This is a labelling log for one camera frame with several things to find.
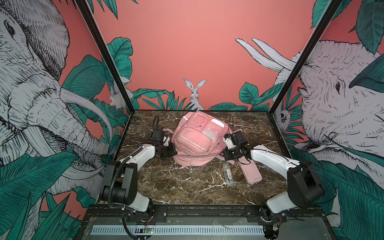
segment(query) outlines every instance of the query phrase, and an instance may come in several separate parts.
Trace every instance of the pink wall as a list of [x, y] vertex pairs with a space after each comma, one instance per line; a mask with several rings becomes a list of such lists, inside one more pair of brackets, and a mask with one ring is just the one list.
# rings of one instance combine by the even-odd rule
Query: pink wall
[[[182, 99], [191, 93], [183, 78], [194, 86], [206, 79], [199, 101], [208, 109], [222, 102], [244, 105], [238, 93], [245, 82], [263, 93], [276, 79], [276, 72], [258, 64], [235, 39], [255, 47], [251, 38], [260, 39], [290, 59], [312, 33], [314, 2], [116, 0], [118, 19], [97, 2], [94, 16], [107, 43], [117, 37], [132, 41], [133, 72], [127, 88], [175, 90]], [[139, 104], [151, 109], [141, 99]]]

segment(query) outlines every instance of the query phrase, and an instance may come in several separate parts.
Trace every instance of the elephant eye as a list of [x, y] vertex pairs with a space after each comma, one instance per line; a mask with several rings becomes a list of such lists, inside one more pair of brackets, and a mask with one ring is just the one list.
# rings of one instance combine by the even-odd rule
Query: elephant eye
[[335, 88], [336, 88], [337, 92], [340, 94], [340, 82], [336, 83]]
[[15, 30], [13, 29], [13, 27], [9, 24], [8, 21], [4, 21], [4, 25], [5, 27], [7, 28], [7, 31], [9, 32], [9, 34], [11, 35], [11, 37], [13, 38], [13, 36], [15, 35]]

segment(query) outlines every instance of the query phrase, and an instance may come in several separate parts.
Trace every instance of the reflective strip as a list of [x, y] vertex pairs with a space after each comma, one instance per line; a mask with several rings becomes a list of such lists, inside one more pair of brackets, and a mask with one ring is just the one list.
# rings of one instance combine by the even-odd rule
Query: reflective strip
[[185, 137], [183, 137], [183, 136], [181, 136], [181, 135], [180, 135], [180, 137], [181, 137], [182, 139], [184, 139], [184, 140], [187, 140], [188, 142], [192, 143], [193, 145], [195, 145], [195, 146], [197, 146], [197, 147], [199, 147], [199, 148], [201, 148], [202, 150], [205, 151], [205, 148], [203, 148], [202, 146], [197, 145], [196, 143], [192, 142], [191, 140], [189, 140], [189, 139], [187, 139], [187, 138], [185, 138]]

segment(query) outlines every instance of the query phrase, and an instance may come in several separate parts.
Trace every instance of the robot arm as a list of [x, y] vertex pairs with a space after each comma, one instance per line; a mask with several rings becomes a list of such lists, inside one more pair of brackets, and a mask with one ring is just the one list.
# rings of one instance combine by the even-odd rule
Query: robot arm
[[270, 167], [287, 180], [288, 190], [263, 204], [261, 214], [265, 221], [274, 219], [276, 214], [287, 209], [308, 207], [324, 195], [324, 187], [312, 163], [289, 159], [261, 144], [249, 144], [240, 131], [228, 134], [224, 140], [227, 144], [224, 150], [226, 160], [245, 156]]
[[[143, 219], [151, 217], [152, 201], [137, 192], [137, 171], [156, 155], [160, 159], [176, 155], [175, 147], [169, 141], [166, 132], [153, 129], [149, 141], [135, 152], [119, 161], [111, 161], [104, 172], [100, 199], [108, 201], [108, 205], [113, 208], [129, 207], [142, 212]], [[117, 181], [120, 177], [124, 177], [122, 182]]]

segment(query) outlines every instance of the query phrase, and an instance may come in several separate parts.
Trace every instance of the red wire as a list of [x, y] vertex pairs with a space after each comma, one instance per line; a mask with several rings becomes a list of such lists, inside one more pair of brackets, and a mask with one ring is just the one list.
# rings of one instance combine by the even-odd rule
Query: red wire
[[277, 215], [277, 217], [278, 217], [278, 218], [279, 218], [279, 220], [280, 220], [278, 223], [280, 223], [280, 224], [281, 224], [281, 218], [280, 218], [280, 216], [279, 216], [279, 215]]
[[156, 215], [156, 214], [154, 214], [154, 215], [151, 217], [151, 219], [148, 221], [147, 225], [145, 225], [145, 228], [144, 228], [144, 229], [147, 229], [147, 226], [148, 226], [149, 223], [152, 221], [152, 219], [155, 218], [155, 215]]

